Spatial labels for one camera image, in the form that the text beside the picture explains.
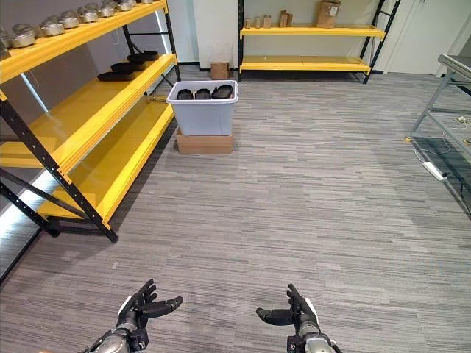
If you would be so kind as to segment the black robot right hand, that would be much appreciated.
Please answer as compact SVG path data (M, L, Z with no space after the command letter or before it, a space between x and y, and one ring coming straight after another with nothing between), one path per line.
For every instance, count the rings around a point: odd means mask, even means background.
M274 326L294 325L296 329L299 329L302 324L309 323L320 332L316 313L292 283L288 284L286 295L290 304L289 309L267 310L259 307L255 311L257 316L267 324Z

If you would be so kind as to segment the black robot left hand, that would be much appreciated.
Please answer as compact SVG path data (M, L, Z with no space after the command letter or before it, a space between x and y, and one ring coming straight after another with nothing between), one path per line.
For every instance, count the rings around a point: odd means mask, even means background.
M182 303L183 297L155 301L157 287L153 279L129 296L118 312L116 328L125 328L130 332L146 327L149 319L159 318L174 312Z

